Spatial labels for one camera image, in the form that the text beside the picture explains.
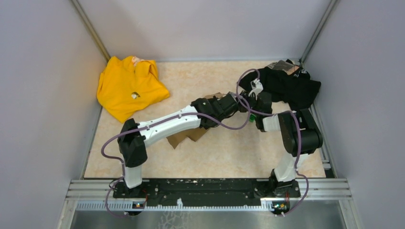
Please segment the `brown cardboard box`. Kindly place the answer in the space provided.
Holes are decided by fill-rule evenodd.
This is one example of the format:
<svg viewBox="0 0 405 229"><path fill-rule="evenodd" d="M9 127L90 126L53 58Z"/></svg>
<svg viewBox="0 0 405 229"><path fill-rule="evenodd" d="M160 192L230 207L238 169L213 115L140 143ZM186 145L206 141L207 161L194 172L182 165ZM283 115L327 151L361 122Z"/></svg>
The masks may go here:
<svg viewBox="0 0 405 229"><path fill-rule="evenodd" d="M223 94L223 93L215 93L215 94L207 95L204 98L213 98L214 95L219 98L225 96L225 94ZM180 131L178 133L175 133L175 134L172 134L172 135L166 137L166 139L168 140L169 144L173 147L173 149L175 149L186 138L188 138L194 142L197 142L204 134L206 134L208 132L209 128L212 125L218 126L218 124L216 124L215 122L213 122L212 120L210 120L206 117L202 116L201 118L202 118L201 124L203 124L203 127L198 126L196 128L183 130L183 131Z"/></svg>

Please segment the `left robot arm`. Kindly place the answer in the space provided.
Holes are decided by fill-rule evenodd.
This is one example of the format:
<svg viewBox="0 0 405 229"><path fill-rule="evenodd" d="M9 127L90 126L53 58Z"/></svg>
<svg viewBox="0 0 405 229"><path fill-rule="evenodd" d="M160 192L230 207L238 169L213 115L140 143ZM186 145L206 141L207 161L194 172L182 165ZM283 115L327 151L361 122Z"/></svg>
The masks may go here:
<svg viewBox="0 0 405 229"><path fill-rule="evenodd" d="M142 194L142 164L148 159L147 147L168 136L190 129L210 129L238 111L236 96L198 98L190 105L164 117L147 122L127 120L117 139L124 158L124 191L136 198Z"/></svg>

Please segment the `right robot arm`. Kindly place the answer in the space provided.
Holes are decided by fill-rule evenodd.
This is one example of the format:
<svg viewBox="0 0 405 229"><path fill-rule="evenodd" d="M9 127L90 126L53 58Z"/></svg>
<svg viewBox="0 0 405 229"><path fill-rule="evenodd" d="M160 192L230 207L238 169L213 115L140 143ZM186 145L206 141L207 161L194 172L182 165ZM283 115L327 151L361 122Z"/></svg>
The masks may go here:
<svg viewBox="0 0 405 229"><path fill-rule="evenodd" d="M242 91L254 115L256 128L261 132L279 131L285 151L283 158L269 177L268 189L275 197L297 190L296 171L316 149L323 145L323 136L309 109L272 114L271 94L259 95Z"/></svg>

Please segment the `small green block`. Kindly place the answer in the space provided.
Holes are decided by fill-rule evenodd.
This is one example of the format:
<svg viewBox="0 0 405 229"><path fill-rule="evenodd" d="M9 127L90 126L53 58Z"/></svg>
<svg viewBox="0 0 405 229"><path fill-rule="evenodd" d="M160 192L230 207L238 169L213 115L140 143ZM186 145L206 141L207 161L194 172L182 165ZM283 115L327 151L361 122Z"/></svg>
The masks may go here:
<svg viewBox="0 0 405 229"><path fill-rule="evenodd" d="M249 122L254 122L256 120L256 116L254 114L250 114L249 116Z"/></svg>

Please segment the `black shirt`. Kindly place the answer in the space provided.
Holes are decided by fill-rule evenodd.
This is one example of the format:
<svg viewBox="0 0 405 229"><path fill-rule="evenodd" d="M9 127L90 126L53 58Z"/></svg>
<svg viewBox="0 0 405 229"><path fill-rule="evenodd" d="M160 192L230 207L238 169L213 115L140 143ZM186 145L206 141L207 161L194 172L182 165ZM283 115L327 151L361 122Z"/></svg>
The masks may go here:
<svg viewBox="0 0 405 229"><path fill-rule="evenodd" d="M272 94L273 102L283 101L289 104L291 110L310 108L314 103L321 82L312 80L307 70L298 67L288 74L267 65L244 76L238 85L247 92L252 90L251 82L259 77L263 91Z"/></svg>

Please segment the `yellow shirt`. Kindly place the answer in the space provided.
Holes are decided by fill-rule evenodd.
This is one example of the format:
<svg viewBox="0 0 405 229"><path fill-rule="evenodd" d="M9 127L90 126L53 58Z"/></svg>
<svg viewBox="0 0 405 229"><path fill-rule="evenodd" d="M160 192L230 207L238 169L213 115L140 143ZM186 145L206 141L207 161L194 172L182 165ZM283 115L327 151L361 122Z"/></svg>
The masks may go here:
<svg viewBox="0 0 405 229"><path fill-rule="evenodd" d="M122 60L111 57L99 76L96 92L99 104L120 123L169 97L169 90L159 79L156 61L136 56Z"/></svg>

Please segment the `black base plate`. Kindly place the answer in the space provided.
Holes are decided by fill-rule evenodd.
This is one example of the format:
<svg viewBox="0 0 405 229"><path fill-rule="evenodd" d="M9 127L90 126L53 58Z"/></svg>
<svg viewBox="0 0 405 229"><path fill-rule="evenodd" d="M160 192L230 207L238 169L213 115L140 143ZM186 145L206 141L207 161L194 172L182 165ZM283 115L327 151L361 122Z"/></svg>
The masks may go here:
<svg viewBox="0 0 405 229"><path fill-rule="evenodd" d="M261 198L287 200L301 196L299 186L297 190L274 195L268 185L269 178L150 178L135 188L118 182L113 197L144 198L148 207L175 206L178 199L185 207L242 207L258 206Z"/></svg>

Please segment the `aluminium frame rail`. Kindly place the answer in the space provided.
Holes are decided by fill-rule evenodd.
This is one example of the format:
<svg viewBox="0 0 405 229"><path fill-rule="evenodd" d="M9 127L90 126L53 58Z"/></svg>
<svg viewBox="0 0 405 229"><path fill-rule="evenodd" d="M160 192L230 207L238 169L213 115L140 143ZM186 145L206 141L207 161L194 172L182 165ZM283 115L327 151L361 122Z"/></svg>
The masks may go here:
<svg viewBox="0 0 405 229"><path fill-rule="evenodd" d="M269 191L267 179L145 179L129 189L123 181L72 180L65 199L77 210L265 211L291 210L305 201L352 199L348 182L339 178L298 178L285 194Z"/></svg>

